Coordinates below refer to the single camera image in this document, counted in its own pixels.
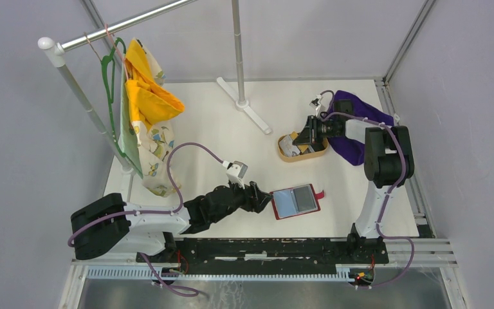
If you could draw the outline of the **gold VIP card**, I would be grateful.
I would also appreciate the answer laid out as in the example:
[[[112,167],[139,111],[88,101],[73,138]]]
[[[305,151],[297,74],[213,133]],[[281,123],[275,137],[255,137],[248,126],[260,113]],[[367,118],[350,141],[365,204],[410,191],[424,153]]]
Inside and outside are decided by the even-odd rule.
[[[296,139],[298,137],[298,133],[293,131],[291,134],[290,134],[290,137],[292,140]],[[307,154],[310,154],[310,153],[314,153],[314,149],[312,148],[311,145],[294,145],[295,147],[295,152],[298,154],[298,155],[307,155]]]

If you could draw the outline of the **oval wooden tray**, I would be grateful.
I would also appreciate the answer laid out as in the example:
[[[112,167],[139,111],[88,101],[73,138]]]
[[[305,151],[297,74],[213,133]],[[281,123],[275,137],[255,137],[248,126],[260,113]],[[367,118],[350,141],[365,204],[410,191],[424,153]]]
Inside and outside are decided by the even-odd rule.
[[[293,163],[302,160],[309,160],[321,157],[329,147],[327,139],[323,139],[321,144],[317,145],[293,145],[293,139],[298,133],[293,131],[278,139],[277,152],[284,162]]]

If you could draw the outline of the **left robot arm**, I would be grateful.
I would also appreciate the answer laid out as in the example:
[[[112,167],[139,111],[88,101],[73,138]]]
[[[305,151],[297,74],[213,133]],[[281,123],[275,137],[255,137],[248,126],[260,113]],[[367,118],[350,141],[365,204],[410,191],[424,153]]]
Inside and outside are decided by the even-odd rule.
[[[171,236],[204,232],[238,209],[260,213],[272,199],[255,182],[244,187],[229,183],[186,201],[173,212],[129,203],[120,193],[111,193],[71,215],[68,246],[77,260],[140,252],[165,263],[176,255],[176,244],[168,240]]]

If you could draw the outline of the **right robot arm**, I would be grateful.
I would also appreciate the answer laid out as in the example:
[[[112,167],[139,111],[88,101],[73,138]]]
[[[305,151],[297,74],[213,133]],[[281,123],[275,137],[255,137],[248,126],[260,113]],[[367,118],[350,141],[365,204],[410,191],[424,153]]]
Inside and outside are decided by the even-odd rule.
[[[354,114],[351,100],[333,103],[331,113],[307,117],[303,130],[293,139],[293,145],[321,144],[324,139],[346,137],[365,146],[363,168],[369,181],[363,208],[352,226],[357,238],[346,244],[347,257],[365,261],[372,253],[365,239],[386,238],[382,226],[385,210],[393,198],[394,189],[413,176],[415,165],[410,134],[406,126],[388,126]]]

